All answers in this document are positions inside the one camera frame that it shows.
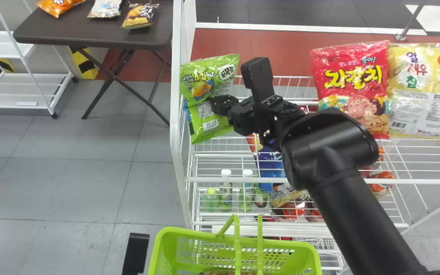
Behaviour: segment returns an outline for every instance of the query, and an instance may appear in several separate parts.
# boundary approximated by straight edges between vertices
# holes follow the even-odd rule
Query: nutrition label
[[[201,103],[198,104],[198,116],[199,118],[203,119],[203,118],[207,118],[211,115],[214,115],[215,113],[213,113],[212,111],[212,105],[210,103],[210,101],[203,101]]]
[[[440,134],[440,94],[391,91],[396,100],[391,104],[390,132],[438,136]]]
[[[426,120],[440,121],[440,94],[435,94]]]

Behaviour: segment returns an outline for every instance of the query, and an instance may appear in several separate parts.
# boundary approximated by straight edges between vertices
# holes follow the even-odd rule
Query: gray tile floor
[[[184,226],[169,130],[112,85],[88,120],[101,81],[70,84],[46,112],[0,110],[0,275],[119,275],[130,232]],[[152,83],[130,83],[146,98]],[[154,103],[169,114],[170,84]],[[406,235],[440,269],[440,214]]]

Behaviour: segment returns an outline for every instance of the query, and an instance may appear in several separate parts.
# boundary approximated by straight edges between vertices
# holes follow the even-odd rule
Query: green snack bag
[[[196,106],[210,96],[228,94],[239,64],[239,54],[199,59],[181,65],[181,87],[187,106]]]
[[[234,127],[229,125],[226,116],[213,113],[209,100],[196,106],[187,107],[187,104],[185,100],[184,110],[188,115],[191,144],[200,143],[234,130]]]
[[[228,94],[235,79],[239,54],[196,60],[181,65],[180,91],[188,114],[191,143],[200,143],[234,130],[226,116],[213,113],[210,97]]]

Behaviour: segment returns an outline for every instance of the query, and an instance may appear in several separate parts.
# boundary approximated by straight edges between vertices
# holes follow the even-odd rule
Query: green shopping basket
[[[225,235],[234,223],[234,236]],[[197,275],[210,270],[257,272],[258,275],[321,275],[320,258],[305,242],[240,237],[239,216],[232,215],[217,234],[183,228],[163,228],[155,238],[149,275]]]

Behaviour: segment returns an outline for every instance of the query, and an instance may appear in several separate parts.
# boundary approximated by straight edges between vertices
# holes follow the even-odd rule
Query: table leg
[[[157,52],[155,52],[155,50],[152,50],[150,52],[152,52],[155,56],[157,56],[157,58],[159,58],[162,62],[166,63],[166,65],[168,65],[169,67],[171,66],[171,64],[169,64],[169,62],[165,61],[164,58],[162,58],[162,56],[160,56]]]
[[[152,100],[154,99],[155,92],[157,91],[157,87],[159,86],[159,80],[162,76],[162,72],[164,71],[164,67],[166,67],[166,62],[162,63],[162,67],[160,68],[159,75],[157,75],[157,79],[154,83],[154,88],[152,88],[152,93],[150,93],[149,102],[152,103]]]
[[[93,102],[91,102],[91,105],[89,105],[89,107],[87,108],[86,112],[84,113],[84,115],[82,115],[81,119],[85,120],[89,114],[91,113],[91,111],[94,109],[94,107],[96,106],[96,104],[98,103],[98,101],[101,99],[101,97],[103,96],[103,94],[105,94],[105,92],[108,90],[108,88],[111,86],[111,84],[113,83],[113,81],[117,78],[117,75],[119,75],[119,73],[122,71],[122,69],[125,67],[125,65],[127,64],[127,62],[130,60],[130,58],[133,56],[133,51],[128,51],[128,50],[124,50],[120,53],[119,59],[118,59],[118,63],[116,64],[116,68],[113,70],[113,72],[108,71],[109,76],[108,79],[106,80],[106,82],[103,84],[103,86],[101,86],[100,91],[98,92],[98,95],[96,95],[96,97],[93,99]],[[97,61],[96,59],[92,60],[92,62],[94,64],[96,64]]]
[[[128,85],[126,82],[124,82],[123,80],[121,80],[117,75],[115,75],[112,71],[108,70],[108,68],[106,68],[105,66],[103,66],[103,64],[101,64],[99,61],[97,61],[94,57],[91,56],[91,54],[88,54],[87,52],[84,52],[82,49],[79,50],[79,52],[85,56],[86,58],[88,58],[91,62],[93,62],[96,66],[98,66],[99,68],[101,68],[102,70],[104,70],[106,73],[108,73],[108,75],[113,76],[112,78],[112,82],[116,81],[118,83],[120,83],[120,85],[122,85],[125,89],[129,90],[134,96],[138,97],[141,101],[143,101],[145,104],[147,104],[147,106],[149,106],[152,111],[154,111],[166,124],[167,126],[169,126],[169,120],[167,120],[167,118],[151,103],[149,102],[147,99],[145,99],[145,97],[143,97],[141,94],[139,94],[138,92],[136,92],[132,87],[130,87],[130,85]],[[132,50],[129,50],[124,58],[126,58],[127,56],[132,56],[133,55]]]

